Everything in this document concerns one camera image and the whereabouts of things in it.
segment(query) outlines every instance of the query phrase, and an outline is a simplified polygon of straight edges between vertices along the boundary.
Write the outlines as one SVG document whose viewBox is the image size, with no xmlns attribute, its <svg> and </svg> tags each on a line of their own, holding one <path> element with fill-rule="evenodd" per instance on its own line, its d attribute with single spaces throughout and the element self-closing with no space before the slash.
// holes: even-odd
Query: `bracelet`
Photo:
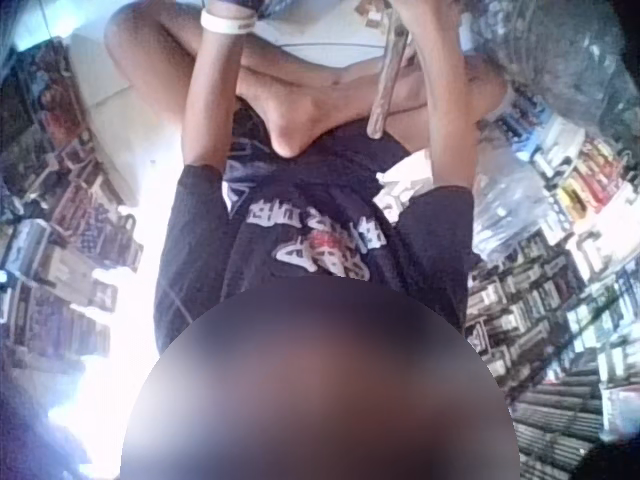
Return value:
<svg viewBox="0 0 640 480">
<path fill-rule="evenodd" d="M 254 15 L 252 18 L 235 20 L 222 18 L 207 12 L 206 9 L 202 10 L 202 15 L 200 16 L 200 23 L 204 29 L 225 35 L 245 35 L 251 33 L 256 26 L 257 20 L 257 15 Z"/>
</svg>

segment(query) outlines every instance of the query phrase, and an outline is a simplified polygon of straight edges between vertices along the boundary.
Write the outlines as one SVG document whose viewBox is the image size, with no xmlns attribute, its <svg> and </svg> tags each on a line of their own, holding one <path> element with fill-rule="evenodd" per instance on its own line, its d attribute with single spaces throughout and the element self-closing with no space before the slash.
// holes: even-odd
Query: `dark shorts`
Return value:
<svg viewBox="0 0 640 480">
<path fill-rule="evenodd" d="M 258 113 L 242 102 L 233 118 L 233 142 L 227 159 L 224 180 L 229 184 L 232 203 L 242 198 L 260 180 L 276 169 L 318 158 L 344 159 L 356 165 L 361 175 L 375 178 L 409 156 L 391 135 L 380 140 L 367 136 L 367 120 L 358 120 L 318 138 L 300 156 L 280 157 L 271 148 L 267 126 Z"/>
</svg>

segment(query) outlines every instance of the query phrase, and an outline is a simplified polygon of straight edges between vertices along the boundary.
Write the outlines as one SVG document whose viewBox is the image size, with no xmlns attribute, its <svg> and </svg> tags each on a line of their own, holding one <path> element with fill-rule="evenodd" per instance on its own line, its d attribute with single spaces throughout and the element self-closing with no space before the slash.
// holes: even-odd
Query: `metal rod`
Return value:
<svg viewBox="0 0 640 480">
<path fill-rule="evenodd" d="M 387 123 L 393 91 L 398 81 L 398 75 L 402 67 L 402 58 L 409 41 L 409 31 L 403 25 L 400 15 L 395 10 L 391 10 L 389 20 L 389 32 L 387 34 L 387 45 L 384 51 L 384 61 L 382 72 L 378 83 L 378 93 L 373 103 L 367 134 L 370 138 L 378 140 L 384 134 L 384 127 Z"/>
</svg>

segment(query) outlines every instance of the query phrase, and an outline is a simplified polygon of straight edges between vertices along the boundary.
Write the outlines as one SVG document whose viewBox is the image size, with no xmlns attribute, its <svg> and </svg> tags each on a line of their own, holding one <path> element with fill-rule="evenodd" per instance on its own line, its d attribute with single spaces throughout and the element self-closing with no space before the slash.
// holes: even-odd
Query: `crossed legs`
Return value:
<svg viewBox="0 0 640 480">
<path fill-rule="evenodd" d="M 173 2 L 134 3 L 109 22 L 105 42 L 123 75 L 152 108 L 178 128 L 202 30 L 198 9 Z M 265 121 L 276 153 L 293 158 L 323 133 L 369 115 L 379 60 L 344 69 L 301 60 L 248 36 L 236 94 Z M 481 60 L 468 61 L 473 113 L 482 119 L 501 103 L 506 83 Z M 387 131 L 409 151 L 428 147 L 424 77 L 401 73 Z"/>
</svg>

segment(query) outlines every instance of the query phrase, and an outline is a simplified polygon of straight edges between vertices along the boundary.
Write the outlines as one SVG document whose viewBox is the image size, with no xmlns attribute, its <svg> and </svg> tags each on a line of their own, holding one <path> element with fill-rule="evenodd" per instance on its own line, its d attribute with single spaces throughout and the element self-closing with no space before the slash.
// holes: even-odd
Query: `black t-shirt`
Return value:
<svg viewBox="0 0 640 480">
<path fill-rule="evenodd" d="M 229 213 L 222 178 L 186 167 L 178 182 L 156 292 L 160 352 L 223 300 L 279 277 L 338 275 L 422 302 L 462 328 L 473 196 L 436 188 L 391 226 L 372 198 L 380 187 L 327 162 L 272 175 Z"/>
</svg>

